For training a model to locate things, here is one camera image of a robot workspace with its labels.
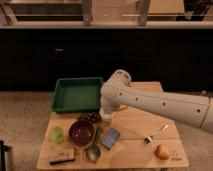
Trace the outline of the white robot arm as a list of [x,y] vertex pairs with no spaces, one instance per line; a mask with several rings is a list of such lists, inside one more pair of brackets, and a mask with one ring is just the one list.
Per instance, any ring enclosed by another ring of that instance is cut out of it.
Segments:
[[127,105],[213,134],[213,98],[140,90],[132,87],[131,81],[127,71],[118,69],[103,83],[100,90],[103,119],[111,119],[121,105]]

